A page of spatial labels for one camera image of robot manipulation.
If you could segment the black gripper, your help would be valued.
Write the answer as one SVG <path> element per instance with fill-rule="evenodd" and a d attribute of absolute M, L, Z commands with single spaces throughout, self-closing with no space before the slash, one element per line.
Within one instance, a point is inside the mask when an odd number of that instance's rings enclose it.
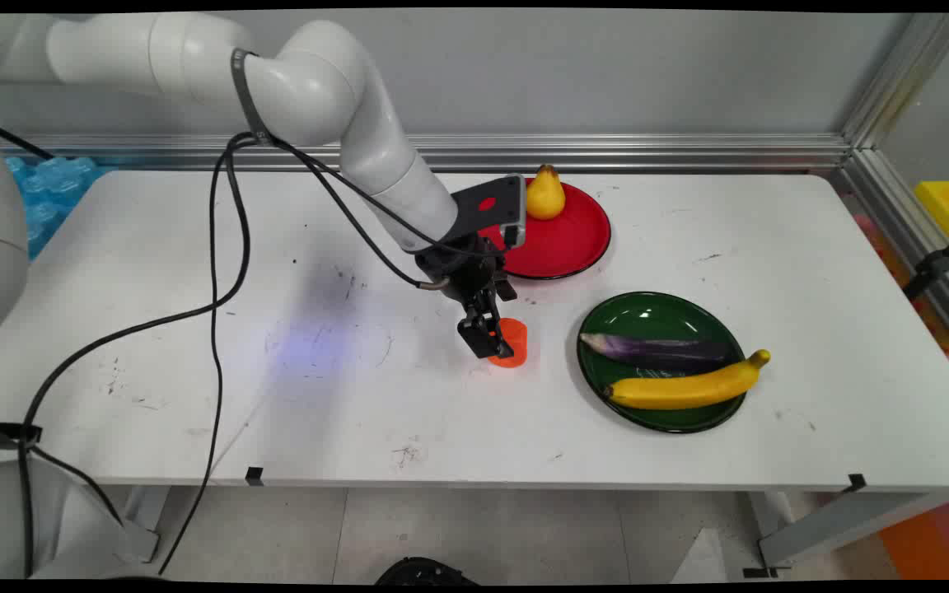
<path fill-rule="evenodd" d="M 508 280 L 503 255 L 492 255 L 493 243 L 483 237 L 462 237 L 452 247 L 470 250 L 473 255 L 429 247 L 415 255 L 415 263 L 434 282 L 448 281 L 441 289 L 445 297 L 463 307 L 458 334 L 479 359 L 503 353 L 497 297 L 515 301 L 517 292 Z"/>

